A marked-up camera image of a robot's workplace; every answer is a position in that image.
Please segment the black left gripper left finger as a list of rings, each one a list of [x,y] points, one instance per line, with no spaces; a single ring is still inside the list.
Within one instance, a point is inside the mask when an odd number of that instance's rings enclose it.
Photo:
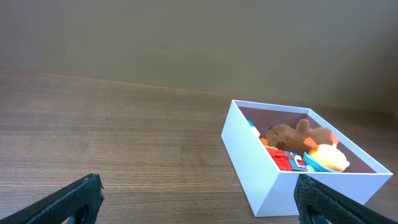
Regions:
[[[1,219],[1,224],[94,224],[104,200],[99,174],[88,174]]]

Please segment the yellow round toy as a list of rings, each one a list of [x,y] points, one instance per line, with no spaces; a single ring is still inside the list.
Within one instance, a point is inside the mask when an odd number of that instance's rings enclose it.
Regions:
[[[265,147],[266,149],[275,149],[275,150],[278,150],[278,148],[275,147],[275,146],[266,146],[266,145],[264,145],[264,147]]]

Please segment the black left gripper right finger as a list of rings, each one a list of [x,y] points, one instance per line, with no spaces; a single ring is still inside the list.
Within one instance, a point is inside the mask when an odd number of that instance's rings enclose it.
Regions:
[[[305,174],[298,176],[294,199],[300,224],[397,224]]]

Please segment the brown plush toy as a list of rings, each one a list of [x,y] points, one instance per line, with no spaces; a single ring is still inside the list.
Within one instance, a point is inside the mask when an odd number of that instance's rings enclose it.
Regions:
[[[330,134],[332,131],[325,127],[312,129],[307,119],[300,119],[296,128],[287,124],[277,124],[271,126],[264,138],[267,139],[270,146],[283,151],[297,152],[303,157],[305,152],[310,152],[303,142],[305,138],[312,138],[317,144],[331,144]]]

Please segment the colourful puzzle cube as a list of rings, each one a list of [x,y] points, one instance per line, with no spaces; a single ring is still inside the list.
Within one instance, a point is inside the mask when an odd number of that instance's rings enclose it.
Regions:
[[[254,133],[254,135],[257,137],[257,138],[260,138],[260,132],[257,130],[257,128],[255,127],[255,125],[254,125],[254,123],[250,120],[250,119],[248,119],[248,123],[249,123],[249,125],[250,125],[250,127],[251,127],[251,130],[252,130],[252,132]]]

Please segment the blue duck toy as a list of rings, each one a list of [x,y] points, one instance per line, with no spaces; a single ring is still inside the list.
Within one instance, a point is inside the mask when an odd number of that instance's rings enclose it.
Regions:
[[[316,172],[343,172],[349,167],[350,162],[337,148],[339,138],[330,134],[331,144],[317,144],[311,137],[304,139],[303,143],[310,147],[305,152],[303,161]]]

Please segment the red toy truck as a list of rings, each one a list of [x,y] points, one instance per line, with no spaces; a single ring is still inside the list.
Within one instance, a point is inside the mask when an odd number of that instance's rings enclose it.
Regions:
[[[267,147],[267,152],[282,171],[307,172],[307,166],[302,157],[296,152],[282,151],[274,147]]]

